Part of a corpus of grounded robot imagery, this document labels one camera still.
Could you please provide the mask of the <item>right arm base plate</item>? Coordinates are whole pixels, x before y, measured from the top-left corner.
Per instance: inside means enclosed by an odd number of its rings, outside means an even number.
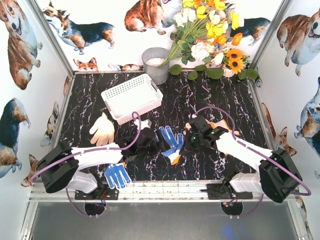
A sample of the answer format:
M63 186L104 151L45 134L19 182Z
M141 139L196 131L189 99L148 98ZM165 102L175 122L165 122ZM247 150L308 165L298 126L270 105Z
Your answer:
M222 183L209 183L206 185L206 189L201 189L200 192L207 193L209 200L232 200L235 197L238 197L240 200L253 199L251 192L235 192Z

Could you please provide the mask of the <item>blue dotted glove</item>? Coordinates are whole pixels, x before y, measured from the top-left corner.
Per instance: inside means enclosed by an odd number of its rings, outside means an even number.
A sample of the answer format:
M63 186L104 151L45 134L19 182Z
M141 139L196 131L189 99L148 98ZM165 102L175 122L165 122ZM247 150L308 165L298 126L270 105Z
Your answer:
M160 126L154 131L157 138L157 147L161 154L170 160L170 164L176 165L181 157L180 150L184 145L184 135L174 135L170 126Z
M125 168L125 163L109 164L104 175L110 189L121 190L132 182Z

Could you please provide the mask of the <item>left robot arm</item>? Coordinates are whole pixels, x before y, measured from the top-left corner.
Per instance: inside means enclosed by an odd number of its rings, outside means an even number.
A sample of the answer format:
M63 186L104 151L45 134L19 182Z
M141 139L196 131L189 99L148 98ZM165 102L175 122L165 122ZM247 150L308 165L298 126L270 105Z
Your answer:
M127 136L105 146L69 147L60 142L37 164L37 175L49 194L63 189L93 193L99 187L98 178L83 170L107 165L107 182L111 189L121 189L130 183L124 164L153 154L161 149L161 132L143 127L137 135Z

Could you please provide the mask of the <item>blue dotted glove front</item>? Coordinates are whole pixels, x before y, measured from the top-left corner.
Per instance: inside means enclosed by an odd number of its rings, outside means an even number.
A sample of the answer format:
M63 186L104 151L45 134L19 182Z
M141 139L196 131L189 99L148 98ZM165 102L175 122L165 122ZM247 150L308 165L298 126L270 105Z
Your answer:
M104 175L110 189L121 190L132 182L125 168L125 163L109 164Z

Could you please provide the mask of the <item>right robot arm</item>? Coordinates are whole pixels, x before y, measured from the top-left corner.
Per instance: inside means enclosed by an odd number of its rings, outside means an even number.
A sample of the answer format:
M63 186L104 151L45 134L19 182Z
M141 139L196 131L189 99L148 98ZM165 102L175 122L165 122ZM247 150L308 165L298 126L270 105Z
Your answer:
M223 179L223 184L233 194L264 194L282 203L302 181L290 154L282 148L270 150L251 144L233 135L227 125L214 125L201 115L191 119L185 127L182 154L213 149L255 170L255 173L235 172Z

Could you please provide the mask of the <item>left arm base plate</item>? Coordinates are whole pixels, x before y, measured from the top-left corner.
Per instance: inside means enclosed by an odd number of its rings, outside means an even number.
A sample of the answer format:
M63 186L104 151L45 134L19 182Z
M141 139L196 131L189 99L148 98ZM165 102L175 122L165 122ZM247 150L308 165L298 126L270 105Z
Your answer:
M99 186L91 193L84 193L77 190L74 195L75 200L118 200L119 191L115 188L111 189L107 184L104 184L103 187Z

